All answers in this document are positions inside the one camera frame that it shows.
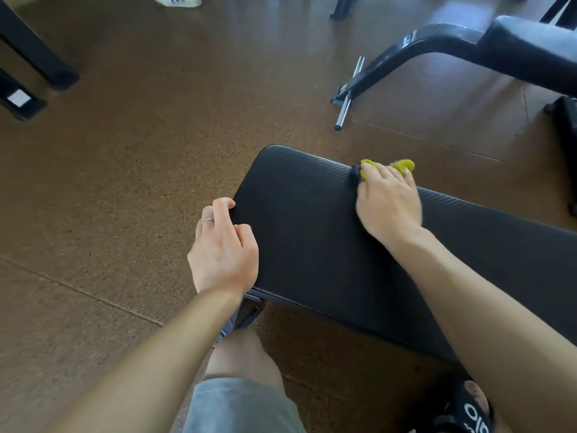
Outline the steel foot bar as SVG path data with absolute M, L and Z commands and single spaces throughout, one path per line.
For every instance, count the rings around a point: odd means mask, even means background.
M 364 65 L 364 61 L 365 61 L 365 57 L 364 56 L 360 56 L 358 61 L 357 61 L 357 65 L 355 68 L 355 71 L 353 72 L 353 78 L 360 73 L 360 71 L 363 68 Z M 337 117 L 336 123 L 335 123 L 335 131 L 340 131 L 342 130 L 343 124 L 345 122 L 347 113 L 349 111 L 350 108 L 350 104 L 351 104 L 351 93 L 349 92 L 346 97 L 344 98 L 344 100 L 342 101 L 342 107 L 340 109 L 340 113 L 339 116 Z

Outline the grey shorts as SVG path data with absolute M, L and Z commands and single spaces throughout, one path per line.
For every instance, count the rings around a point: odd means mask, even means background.
M 194 386 L 182 433 L 307 433 L 283 392 L 252 380 L 213 378 Z

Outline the black beam with white label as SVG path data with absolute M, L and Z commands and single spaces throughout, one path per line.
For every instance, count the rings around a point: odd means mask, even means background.
M 19 121 L 29 121 L 47 106 L 47 102 L 25 89 L 0 68 L 0 104 Z

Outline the person's right hand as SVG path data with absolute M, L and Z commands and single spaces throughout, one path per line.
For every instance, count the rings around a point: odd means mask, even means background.
M 399 184 L 370 184 L 357 188 L 356 212 L 364 229 L 391 254 L 422 230 L 418 190 Z

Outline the black slanted equipment struts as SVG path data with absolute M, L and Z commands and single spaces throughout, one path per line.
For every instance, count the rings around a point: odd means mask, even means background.
M 568 30 L 577 29 L 577 0 L 556 0 L 539 22 Z

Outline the black metal frame beam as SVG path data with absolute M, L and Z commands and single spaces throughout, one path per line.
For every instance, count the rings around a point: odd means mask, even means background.
M 81 76 L 0 0 L 0 40 L 31 65 L 56 91 L 66 91 Z

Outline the black slipper with white print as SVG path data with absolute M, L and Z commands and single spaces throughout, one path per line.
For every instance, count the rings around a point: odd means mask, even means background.
M 408 433 L 495 433 L 493 415 L 483 413 L 464 387 L 463 376 L 452 376 L 434 389 L 415 412 Z

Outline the black padded bench seat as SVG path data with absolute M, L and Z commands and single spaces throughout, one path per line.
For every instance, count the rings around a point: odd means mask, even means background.
M 234 196 L 259 249 L 254 295 L 458 363 L 414 283 L 356 214 L 353 168 L 283 145 L 261 150 Z M 423 226 L 577 346 L 577 233 L 419 188 Z

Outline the yellow-green cleaning cloth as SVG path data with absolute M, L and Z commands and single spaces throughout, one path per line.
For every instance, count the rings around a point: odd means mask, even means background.
M 375 161 L 369 160 L 369 159 L 364 159 L 361 160 L 360 163 L 358 163 L 355 166 L 352 166 L 351 171 L 350 171 L 350 176 L 353 180 L 353 182 L 355 183 L 359 183 L 361 181 L 364 181 L 365 178 L 365 174 L 364 174 L 364 170 L 362 169 L 362 164 L 370 164 L 373 167 L 377 166 L 377 163 Z M 394 163 L 390 164 L 391 167 L 393 167 L 394 169 L 396 169 L 398 172 L 400 172 L 400 174 L 404 174 L 405 171 L 409 171 L 409 172 L 413 172 L 414 168 L 415 168 L 415 164 L 413 161 L 409 160 L 409 159 L 402 159 L 402 160 L 398 160 Z

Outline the person's right forearm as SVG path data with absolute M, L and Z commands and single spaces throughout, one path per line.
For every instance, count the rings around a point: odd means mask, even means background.
M 386 246 L 513 432 L 577 433 L 577 346 L 422 227 Z

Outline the person's left forearm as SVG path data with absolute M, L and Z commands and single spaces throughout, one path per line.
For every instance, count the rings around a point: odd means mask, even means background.
M 244 293 L 199 293 L 132 349 L 43 433 L 168 433 L 201 364 Z

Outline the person's bare foot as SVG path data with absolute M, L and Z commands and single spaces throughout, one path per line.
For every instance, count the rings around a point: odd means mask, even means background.
M 492 416 L 492 409 L 487 399 L 485 393 L 481 390 L 480 386 L 478 386 L 472 380 L 466 380 L 464 382 L 464 387 L 467 392 L 472 396 L 472 398 L 476 401 L 477 405 L 481 408 L 484 414 L 491 417 Z

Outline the person's left hand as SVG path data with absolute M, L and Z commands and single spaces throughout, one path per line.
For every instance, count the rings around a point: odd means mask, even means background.
M 188 253 L 193 284 L 198 293 L 211 289 L 226 289 L 244 295 L 254 285 L 258 275 L 258 254 L 235 254 L 230 211 L 235 202 L 229 197 L 213 200 L 214 228 L 200 234 L 198 220 L 194 243 Z

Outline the grey metal bench frame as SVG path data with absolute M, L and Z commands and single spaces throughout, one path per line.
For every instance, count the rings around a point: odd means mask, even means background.
M 218 340 L 220 341 L 235 330 L 248 328 L 262 312 L 265 305 L 266 302 L 263 298 L 259 298 L 252 293 L 244 294 L 240 305 L 220 331 Z

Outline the black padded incline bench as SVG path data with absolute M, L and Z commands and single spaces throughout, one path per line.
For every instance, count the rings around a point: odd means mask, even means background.
M 577 31 L 501 15 L 477 47 L 487 68 L 577 98 Z

